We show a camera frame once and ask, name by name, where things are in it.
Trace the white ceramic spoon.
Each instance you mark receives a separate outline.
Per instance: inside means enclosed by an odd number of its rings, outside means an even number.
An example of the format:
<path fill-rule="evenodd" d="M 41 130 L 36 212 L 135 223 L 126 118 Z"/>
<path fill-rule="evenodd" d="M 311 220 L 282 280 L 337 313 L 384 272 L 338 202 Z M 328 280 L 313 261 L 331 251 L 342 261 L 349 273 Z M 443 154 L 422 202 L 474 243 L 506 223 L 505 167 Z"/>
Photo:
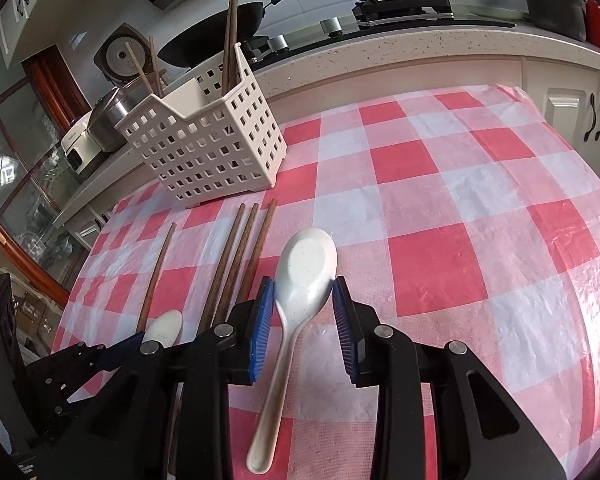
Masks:
<path fill-rule="evenodd" d="M 160 344 L 162 348 L 170 348 L 180 336 L 183 326 L 183 315 L 179 310 L 164 312 L 152 320 L 143 336 L 143 344 Z"/>
<path fill-rule="evenodd" d="M 294 234 L 279 257 L 274 278 L 274 300 L 283 335 L 246 457 L 246 467 L 253 474 L 266 474 L 272 467 L 294 348 L 304 326 L 326 304 L 336 270 L 335 242 L 319 228 L 307 228 Z"/>

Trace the white small kitchen appliance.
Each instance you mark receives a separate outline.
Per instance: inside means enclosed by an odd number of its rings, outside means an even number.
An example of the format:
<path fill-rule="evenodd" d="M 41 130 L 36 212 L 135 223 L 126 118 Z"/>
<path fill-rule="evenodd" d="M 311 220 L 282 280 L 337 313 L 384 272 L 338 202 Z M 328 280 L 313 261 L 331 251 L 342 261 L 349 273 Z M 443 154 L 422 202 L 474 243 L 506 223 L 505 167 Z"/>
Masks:
<path fill-rule="evenodd" d="M 87 112 L 71 126 L 61 140 L 68 164 L 81 178 L 86 179 L 106 159 L 106 154 L 88 133 L 92 112 Z"/>

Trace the white perforated utensil basket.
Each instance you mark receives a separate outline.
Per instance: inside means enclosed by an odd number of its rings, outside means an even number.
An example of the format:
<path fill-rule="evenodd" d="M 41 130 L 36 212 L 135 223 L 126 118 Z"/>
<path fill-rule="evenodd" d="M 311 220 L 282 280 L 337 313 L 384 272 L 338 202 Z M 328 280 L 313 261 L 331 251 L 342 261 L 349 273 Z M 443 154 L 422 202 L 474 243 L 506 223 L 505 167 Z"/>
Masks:
<path fill-rule="evenodd" d="M 242 48 L 237 84 L 222 92 L 223 55 L 150 94 L 116 128 L 178 203 L 272 188 L 287 145 Z"/>

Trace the red white checkered tablecloth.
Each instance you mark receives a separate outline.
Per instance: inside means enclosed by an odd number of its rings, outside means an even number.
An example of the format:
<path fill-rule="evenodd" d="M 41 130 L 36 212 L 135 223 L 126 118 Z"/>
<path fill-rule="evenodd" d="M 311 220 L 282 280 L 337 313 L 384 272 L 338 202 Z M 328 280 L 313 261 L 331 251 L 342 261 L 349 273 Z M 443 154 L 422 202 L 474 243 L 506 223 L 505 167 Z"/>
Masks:
<path fill-rule="evenodd" d="M 130 336 L 176 228 L 152 316 L 176 309 L 191 340 L 241 204 L 277 200 L 257 272 L 316 226 L 355 300 L 414 341 L 468 345 L 574 478 L 600 448 L 600 180 L 519 89 L 419 91 L 283 128 L 264 193 L 182 207 L 159 183 L 114 207 L 54 340 Z"/>

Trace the red wooden glass door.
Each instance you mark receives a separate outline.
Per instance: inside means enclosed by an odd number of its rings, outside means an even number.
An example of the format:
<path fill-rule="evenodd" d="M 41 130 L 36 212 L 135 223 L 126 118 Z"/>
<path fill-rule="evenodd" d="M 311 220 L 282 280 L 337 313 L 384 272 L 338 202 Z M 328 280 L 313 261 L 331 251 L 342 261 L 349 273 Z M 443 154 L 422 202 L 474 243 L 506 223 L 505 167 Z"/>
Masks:
<path fill-rule="evenodd" d="M 58 304 L 67 303 L 86 258 L 55 223 L 80 185 L 60 141 L 87 110 L 58 47 L 12 67 L 0 49 L 0 249 Z"/>

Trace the silver open rice cooker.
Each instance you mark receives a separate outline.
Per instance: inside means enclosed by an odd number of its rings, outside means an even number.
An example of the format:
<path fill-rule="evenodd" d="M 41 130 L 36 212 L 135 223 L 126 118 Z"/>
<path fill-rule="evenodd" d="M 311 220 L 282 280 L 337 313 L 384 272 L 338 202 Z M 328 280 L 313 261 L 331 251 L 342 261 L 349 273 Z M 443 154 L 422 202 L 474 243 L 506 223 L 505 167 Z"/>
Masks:
<path fill-rule="evenodd" d="M 129 24 L 120 25 L 100 46 L 94 63 L 114 86 L 92 109 L 87 132 L 103 153 L 114 153 L 125 144 L 116 125 L 138 103 L 131 84 L 140 78 L 133 60 L 146 76 L 154 71 L 149 40 Z"/>

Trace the black frying pan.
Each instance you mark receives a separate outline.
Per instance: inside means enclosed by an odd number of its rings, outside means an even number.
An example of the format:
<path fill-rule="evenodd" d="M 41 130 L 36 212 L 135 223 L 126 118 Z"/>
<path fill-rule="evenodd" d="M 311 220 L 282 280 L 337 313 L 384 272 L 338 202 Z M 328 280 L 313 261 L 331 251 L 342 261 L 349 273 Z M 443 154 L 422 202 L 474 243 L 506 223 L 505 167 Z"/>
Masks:
<path fill-rule="evenodd" d="M 242 3 L 237 8 L 237 40 L 250 40 L 260 28 L 269 6 L 283 0 Z M 170 65 L 191 68 L 212 58 L 224 48 L 227 10 L 215 13 L 189 26 L 158 52 L 158 59 Z"/>

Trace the white lower cabinet doors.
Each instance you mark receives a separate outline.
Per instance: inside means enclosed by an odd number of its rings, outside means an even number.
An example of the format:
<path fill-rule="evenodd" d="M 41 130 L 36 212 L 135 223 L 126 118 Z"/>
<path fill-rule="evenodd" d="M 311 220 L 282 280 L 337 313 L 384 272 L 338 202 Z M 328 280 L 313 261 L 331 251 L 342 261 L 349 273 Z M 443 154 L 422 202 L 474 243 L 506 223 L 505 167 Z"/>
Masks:
<path fill-rule="evenodd" d="M 600 71 L 565 63 L 522 63 L 522 88 L 600 178 Z"/>

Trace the black glass gas stove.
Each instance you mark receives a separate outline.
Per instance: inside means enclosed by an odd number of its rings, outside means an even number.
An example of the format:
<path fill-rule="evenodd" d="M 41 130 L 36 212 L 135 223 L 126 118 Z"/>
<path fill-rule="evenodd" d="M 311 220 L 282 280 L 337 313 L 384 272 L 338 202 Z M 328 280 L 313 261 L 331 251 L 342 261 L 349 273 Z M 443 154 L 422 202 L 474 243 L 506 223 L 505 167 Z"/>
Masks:
<path fill-rule="evenodd" d="M 454 13 L 450 0 L 362 0 L 355 3 L 347 16 L 326 18 L 315 27 L 293 34 L 250 39 L 242 44 L 242 53 L 249 64 L 262 67 L 338 42 L 381 32 L 476 25 L 514 26 L 502 18 L 463 18 Z"/>

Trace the white upper cabinet left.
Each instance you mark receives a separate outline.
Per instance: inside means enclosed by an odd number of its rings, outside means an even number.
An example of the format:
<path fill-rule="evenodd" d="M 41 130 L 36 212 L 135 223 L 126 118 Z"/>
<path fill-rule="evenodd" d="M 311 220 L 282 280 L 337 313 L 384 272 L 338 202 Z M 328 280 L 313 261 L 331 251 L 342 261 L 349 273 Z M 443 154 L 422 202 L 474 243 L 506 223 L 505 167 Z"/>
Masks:
<path fill-rule="evenodd" d="M 50 46 L 68 63 L 90 62 L 122 24 L 142 30 L 160 18 L 148 0 L 7 0 L 0 11 L 0 49 L 7 67 Z"/>

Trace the dark steel stock pot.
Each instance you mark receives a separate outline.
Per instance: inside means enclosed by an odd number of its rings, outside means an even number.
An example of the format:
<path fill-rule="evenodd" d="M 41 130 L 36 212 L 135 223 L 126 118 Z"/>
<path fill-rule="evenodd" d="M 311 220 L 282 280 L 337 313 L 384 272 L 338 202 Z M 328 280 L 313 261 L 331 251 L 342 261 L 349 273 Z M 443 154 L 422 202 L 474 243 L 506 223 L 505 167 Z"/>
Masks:
<path fill-rule="evenodd" d="M 583 0 L 526 0 L 532 24 L 568 38 L 585 41 Z"/>

